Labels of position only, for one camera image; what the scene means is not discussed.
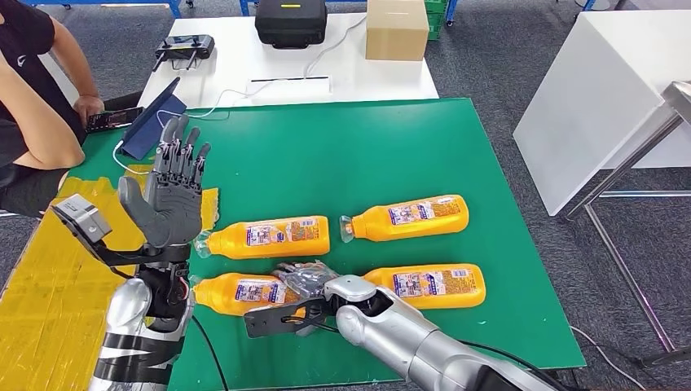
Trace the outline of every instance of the white table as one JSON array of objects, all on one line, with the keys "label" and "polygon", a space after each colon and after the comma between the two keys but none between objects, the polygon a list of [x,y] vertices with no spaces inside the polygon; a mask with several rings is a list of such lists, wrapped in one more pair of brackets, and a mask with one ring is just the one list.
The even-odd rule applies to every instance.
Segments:
[{"label": "white table", "polygon": [[[208,34],[216,41],[216,48],[211,58],[202,60],[197,69],[175,71],[170,63],[163,63],[149,77],[139,105],[147,106],[176,76],[181,81],[175,96],[188,108],[212,108],[225,89],[247,91],[249,80],[302,77],[305,66],[319,52],[338,42],[346,29],[363,17],[364,14],[329,15],[324,43],[304,50],[277,50],[262,44],[253,17],[177,19],[169,35]],[[438,98],[424,60],[364,58],[365,24],[350,30],[343,43],[326,53],[310,73],[310,76],[330,76],[331,94],[299,96],[297,91],[296,96],[267,102],[260,98],[266,98],[262,95],[270,93],[270,88],[249,99],[239,99],[239,94],[226,92],[219,107]]]},{"label": "white table", "polygon": [[[553,216],[600,169],[612,169],[672,115],[660,93],[691,80],[691,11],[585,12],[513,137]],[[635,168],[691,166],[681,125]]]}]

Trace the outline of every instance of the yellow tape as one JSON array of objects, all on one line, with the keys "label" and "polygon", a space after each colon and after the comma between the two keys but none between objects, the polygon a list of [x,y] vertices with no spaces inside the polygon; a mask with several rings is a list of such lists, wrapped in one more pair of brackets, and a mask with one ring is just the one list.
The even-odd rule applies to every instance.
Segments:
[{"label": "yellow tape", "polygon": [[[110,224],[112,232],[104,239],[109,248],[131,250],[143,243],[106,178],[67,178],[53,202],[74,193],[93,203]],[[202,207],[202,221],[211,224],[218,189],[204,191],[202,204],[208,205]],[[133,266],[121,269],[134,272]],[[0,389],[86,389],[103,341],[105,311],[121,283],[47,213],[0,301]]]}]

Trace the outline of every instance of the green crate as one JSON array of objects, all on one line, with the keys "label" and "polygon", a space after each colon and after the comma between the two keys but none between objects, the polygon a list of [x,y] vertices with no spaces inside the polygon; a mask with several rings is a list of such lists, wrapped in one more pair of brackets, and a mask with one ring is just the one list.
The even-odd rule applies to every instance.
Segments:
[{"label": "green crate", "polygon": [[427,34],[427,40],[437,41],[439,39],[439,30],[441,30],[441,26],[429,26],[429,34]]},{"label": "green crate", "polygon": [[425,0],[427,13],[442,13],[447,10],[447,0]]},{"label": "green crate", "polygon": [[444,14],[428,13],[427,23],[429,24],[428,41],[436,41],[439,39],[439,33],[442,31],[442,23],[444,22]]},{"label": "green crate", "polygon": [[430,31],[431,28],[434,27],[440,27],[442,25],[442,22],[444,20],[444,14],[443,13],[427,13],[427,23],[429,24]]}]

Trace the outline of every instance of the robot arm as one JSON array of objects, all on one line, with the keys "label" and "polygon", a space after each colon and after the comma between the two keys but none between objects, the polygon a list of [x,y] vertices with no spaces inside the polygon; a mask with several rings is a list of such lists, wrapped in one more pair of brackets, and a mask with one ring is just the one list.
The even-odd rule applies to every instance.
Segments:
[{"label": "robot arm", "polygon": [[[89,390],[164,391],[183,349],[194,307],[187,282],[191,246],[201,229],[201,176],[210,145],[192,157],[199,129],[184,143],[184,116],[163,129],[144,195],[122,177],[118,196],[147,242],[135,251],[112,251],[103,242],[110,226],[80,195],[52,206],[62,223],[90,254],[127,280],[116,289],[106,313],[106,335]],[[116,266],[136,265],[134,276]]]},{"label": "robot arm", "polygon": [[[554,390],[513,363],[482,354],[447,336],[388,288],[356,275],[326,277],[324,282],[328,274],[324,268],[328,269],[321,263],[297,264],[290,266],[287,274],[279,274],[297,291],[321,283],[323,295],[248,312],[244,318],[249,336],[298,332],[334,315],[338,332],[351,344],[367,350],[425,391]],[[308,319],[295,322],[295,313],[308,314]]]},{"label": "robot arm", "polygon": [[516,365],[447,336],[388,288],[343,275],[325,284],[324,296],[344,304],[336,311],[344,338],[425,391],[554,390]]}]

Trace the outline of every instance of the yellow bottle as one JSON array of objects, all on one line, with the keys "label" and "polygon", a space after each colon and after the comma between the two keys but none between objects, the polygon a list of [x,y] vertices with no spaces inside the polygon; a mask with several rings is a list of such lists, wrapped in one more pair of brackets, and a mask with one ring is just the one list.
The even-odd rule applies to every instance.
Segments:
[{"label": "yellow bottle", "polygon": [[298,257],[328,253],[328,219],[291,217],[262,222],[237,222],[223,231],[203,231],[195,239],[203,258],[222,254],[230,259]]},{"label": "yellow bottle", "polygon": [[192,276],[196,302],[219,314],[242,316],[266,306],[297,301],[297,294],[273,275],[227,273],[215,279]]},{"label": "yellow bottle", "polygon": [[[482,272],[468,263],[383,267],[363,278],[391,289],[420,310],[467,308],[485,300]],[[273,275],[228,273],[215,279],[192,276],[190,280],[195,284],[196,302],[219,314],[242,316],[255,308],[298,300],[297,294]]]},{"label": "yellow bottle", "polygon": [[353,218],[341,216],[341,238],[350,242],[365,238],[375,242],[450,234],[468,225],[468,206],[460,195],[441,195],[373,206]]},{"label": "yellow bottle", "polygon": [[419,310],[474,307],[485,300],[480,268],[469,263],[382,267],[363,276]]}]

